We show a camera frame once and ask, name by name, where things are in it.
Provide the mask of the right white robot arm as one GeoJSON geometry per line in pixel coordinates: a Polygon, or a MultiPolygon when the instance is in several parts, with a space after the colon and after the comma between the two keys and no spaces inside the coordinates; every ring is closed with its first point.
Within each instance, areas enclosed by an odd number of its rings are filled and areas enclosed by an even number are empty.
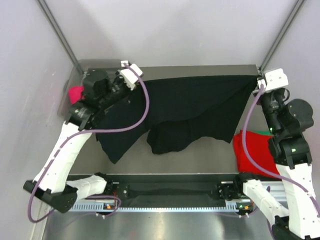
{"type": "Polygon", "coordinates": [[[260,104],[272,137],[268,149],[278,173],[258,165],[247,148],[247,129],[242,146],[249,161],[270,177],[283,183],[287,207],[281,205],[253,173],[236,175],[233,192],[248,197],[263,213],[276,240],[318,240],[320,205],[312,181],[312,156],[303,132],[314,125],[313,109],[303,99],[289,101],[290,92],[279,88],[265,92],[261,87],[253,103],[260,104]]]}

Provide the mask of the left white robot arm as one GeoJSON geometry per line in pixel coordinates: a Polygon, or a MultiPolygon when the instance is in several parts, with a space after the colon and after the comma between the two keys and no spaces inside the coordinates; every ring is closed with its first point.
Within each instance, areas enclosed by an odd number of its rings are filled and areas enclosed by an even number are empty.
{"type": "Polygon", "coordinates": [[[83,79],[83,90],[62,124],[59,138],[41,171],[27,180],[23,189],[60,213],[68,212],[76,202],[94,195],[109,198],[113,184],[102,173],[67,180],[86,141],[107,113],[107,109],[132,92],[142,72],[131,68],[118,70],[110,79],[104,70],[92,70],[83,79]]]}

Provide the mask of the black t shirt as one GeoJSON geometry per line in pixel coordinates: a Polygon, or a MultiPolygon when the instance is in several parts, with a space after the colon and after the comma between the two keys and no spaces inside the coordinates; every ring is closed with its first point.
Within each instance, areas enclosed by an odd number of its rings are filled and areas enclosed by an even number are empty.
{"type": "Polygon", "coordinates": [[[220,75],[155,79],[145,82],[149,101],[137,88],[127,101],[108,109],[99,129],[132,130],[98,133],[97,141],[117,163],[144,134],[151,152],[179,152],[209,137],[230,143],[257,84],[254,75],[220,75]]]}

